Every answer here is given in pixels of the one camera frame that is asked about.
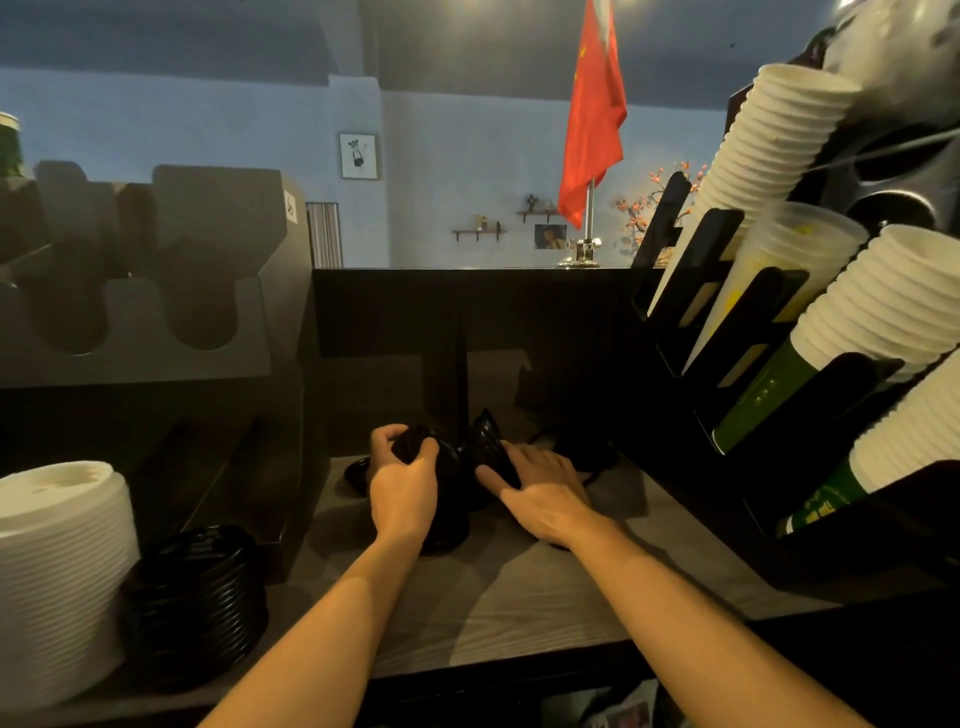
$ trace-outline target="framed picture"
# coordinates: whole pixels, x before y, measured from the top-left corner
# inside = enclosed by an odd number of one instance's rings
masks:
[[[376,180],[376,136],[340,134],[340,168],[345,180]]]
[[[561,251],[566,248],[566,225],[535,225],[534,245],[539,251]]]

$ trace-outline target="left hand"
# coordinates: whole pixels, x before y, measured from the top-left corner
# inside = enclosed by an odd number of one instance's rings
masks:
[[[440,446],[423,441],[410,465],[394,455],[393,440],[407,425],[385,425],[370,436],[370,502],[378,537],[415,536],[422,542],[437,513],[437,474]]]

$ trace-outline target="picture frame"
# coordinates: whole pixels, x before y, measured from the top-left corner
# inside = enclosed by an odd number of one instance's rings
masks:
[[[340,174],[345,180],[379,179],[374,134],[340,134]]]

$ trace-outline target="stack of white lids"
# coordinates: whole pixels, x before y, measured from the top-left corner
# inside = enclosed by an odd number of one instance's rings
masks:
[[[120,665],[114,603],[138,559],[127,483],[107,463],[0,478],[0,713],[62,702]]]

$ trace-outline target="wooden wall shelf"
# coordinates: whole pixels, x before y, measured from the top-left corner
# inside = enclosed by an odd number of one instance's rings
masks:
[[[549,223],[551,217],[559,214],[560,214],[560,211],[558,209],[534,209],[534,210],[527,209],[527,210],[521,210],[517,213],[517,215],[523,216],[524,223],[526,223],[528,215],[533,215],[534,217],[542,217],[546,215],[546,221],[547,223]]]
[[[497,223],[492,230],[488,230],[488,231],[473,230],[473,231],[452,231],[452,232],[454,235],[457,236],[458,242],[460,241],[461,235],[476,235],[477,242],[480,242],[480,235],[496,235],[496,241],[500,242],[500,235],[506,232],[506,229],[502,225],[500,225],[500,223]]]

